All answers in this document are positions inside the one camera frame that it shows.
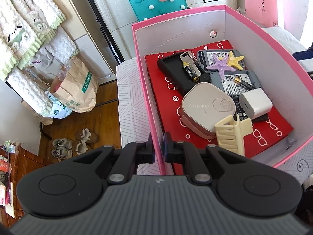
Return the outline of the beige glasses case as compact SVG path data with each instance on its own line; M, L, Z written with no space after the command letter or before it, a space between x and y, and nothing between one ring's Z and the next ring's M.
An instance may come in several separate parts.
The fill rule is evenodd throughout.
M215 138L215 124L236 113L233 99L211 83L196 84L180 104L181 122L204 139Z

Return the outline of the cream hair claw clip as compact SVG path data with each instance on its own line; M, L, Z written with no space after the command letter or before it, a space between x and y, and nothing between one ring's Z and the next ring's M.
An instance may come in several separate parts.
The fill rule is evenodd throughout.
M232 115L220 120L214 125L218 146L245 156L244 137L253 132L250 118L240 120L236 114L236 119Z

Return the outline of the black yellow AA battery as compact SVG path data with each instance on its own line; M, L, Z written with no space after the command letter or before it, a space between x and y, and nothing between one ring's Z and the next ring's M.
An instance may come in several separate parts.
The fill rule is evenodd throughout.
M189 77L191 78L191 80L196 83L199 81L199 77L196 74L196 72L194 71L192 65L188 62L183 62L183 67L185 69L185 71L187 72L187 74L189 75Z

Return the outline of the pink cardboard box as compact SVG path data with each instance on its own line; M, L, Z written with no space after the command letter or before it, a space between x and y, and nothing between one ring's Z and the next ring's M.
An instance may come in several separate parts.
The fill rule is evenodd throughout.
M294 144L279 142L255 160L279 169L302 161L312 149L312 79L293 56L258 25L226 5L163 14L132 26L139 75L161 174L163 131L148 77L146 55L230 41L245 57L277 110L292 125Z

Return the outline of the black silicone case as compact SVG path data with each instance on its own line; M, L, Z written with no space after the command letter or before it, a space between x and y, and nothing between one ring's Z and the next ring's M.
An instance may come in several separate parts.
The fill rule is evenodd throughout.
M179 52L165 58L161 58L157 61L157 66L161 72L170 79L171 83L178 90L178 92L185 96L196 84L198 83L210 83L211 77L206 73L199 65L202 75L199 76L199 81L194 83L183 67L183 63L180 59L180 55L183 52Z

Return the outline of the white charger adapter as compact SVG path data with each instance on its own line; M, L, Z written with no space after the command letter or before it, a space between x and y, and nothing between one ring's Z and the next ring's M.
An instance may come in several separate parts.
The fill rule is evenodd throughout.
M239 103L251 120L267 114L273 107L270 98L261 88L240 94Z

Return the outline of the small gold-black battery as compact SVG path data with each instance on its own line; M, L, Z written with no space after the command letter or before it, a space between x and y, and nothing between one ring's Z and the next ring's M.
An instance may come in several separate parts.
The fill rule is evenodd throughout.
M238 84L238 85L241 85L243 88L247 89L248 91L251 91L251 90L254 90L255 87L249 83L247 83L246 81L243 81L241 80L240 78L238 77L235 77L233 79L234 83Z

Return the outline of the silver keys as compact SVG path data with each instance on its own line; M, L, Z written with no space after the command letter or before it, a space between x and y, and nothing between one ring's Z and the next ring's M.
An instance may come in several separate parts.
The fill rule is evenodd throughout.
M194 53L190 50L182 53L180 55L180 59L183 63L188 63L189 66L192 68L192 71L197 75L201 76L202 72L200 71L200 67L198 66L198 60L194 56Z

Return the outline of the purple starfish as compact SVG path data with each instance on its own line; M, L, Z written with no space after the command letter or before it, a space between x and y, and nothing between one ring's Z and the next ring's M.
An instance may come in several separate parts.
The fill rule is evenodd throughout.
M220 60L218 58L218 56L216 56L216 54L213 54L212 58L214 59L214 64L207 66L206 69L207 70L217 70L219 72L220 79L222 79L222 80L225 79L225 75L224 75L225 71L227 71L227 72L235 72L236 71L235 68L227 65L227 61L228 61L229 56L225 56L225 57L223 57L222 60Z

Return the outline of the grey battery case with label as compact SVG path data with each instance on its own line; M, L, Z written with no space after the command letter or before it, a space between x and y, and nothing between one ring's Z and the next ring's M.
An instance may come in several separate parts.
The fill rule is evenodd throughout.
M203 49L197 52L197 60L200 67L204 71L208 71L206 67L211 66L215 63L213 54L215 54L219 59L223 60L226 55L229 55L230 51L232 51L233 56L235 57L241 56L240 52L235 49Z

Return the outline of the yellow starfish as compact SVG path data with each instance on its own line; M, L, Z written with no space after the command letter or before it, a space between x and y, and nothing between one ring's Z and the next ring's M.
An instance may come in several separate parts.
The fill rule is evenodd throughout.
M236 57L233 53L233 51L229 51L228 53L228 59L227 59L227 65L224 67L226 71L234 71L234 70L240 70L242 71L244 67L241 64L241 61L244 59L244 56L238 56Z

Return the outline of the brown slippers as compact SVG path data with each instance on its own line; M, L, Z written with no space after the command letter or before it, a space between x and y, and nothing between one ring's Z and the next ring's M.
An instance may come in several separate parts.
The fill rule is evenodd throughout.
M77 131L74 137L77 141L75 152L78 155L84 154L89 151L89 145L97 143L97 141L99 140L98 134L89 130L88 128Z

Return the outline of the brown paper bag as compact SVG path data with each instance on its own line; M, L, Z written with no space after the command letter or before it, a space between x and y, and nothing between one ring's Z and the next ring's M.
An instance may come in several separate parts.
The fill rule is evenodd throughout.
M58 72L50 92L74 112L90 112L96 105L98 78L76 56Z

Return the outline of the white green plastic bag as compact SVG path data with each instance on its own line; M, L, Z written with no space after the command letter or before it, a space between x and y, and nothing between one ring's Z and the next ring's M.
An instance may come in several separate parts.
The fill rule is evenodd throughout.
M46 92L48 99L52 102L52 109L49 113L49 118L64 119L72 113L72 110L63 105L56 97L49 91Z

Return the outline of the black clothes rack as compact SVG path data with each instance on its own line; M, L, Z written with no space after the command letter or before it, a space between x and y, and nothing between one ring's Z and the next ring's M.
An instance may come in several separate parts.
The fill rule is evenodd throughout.
M89 4L91 5L91 8L96 16L96 21L99 23L100 25L100 31L102 33L102 35L104 36L109 49L111 51L111 53L113 54L113 57L115 58L117 64L121 64L122 62L124 62L124 58L121 54L121 51L119 50L112 34L110 33L109 29L107 28L100 11L98 10L98 7L96 5L96 3L94 2L94 0L88 0Z

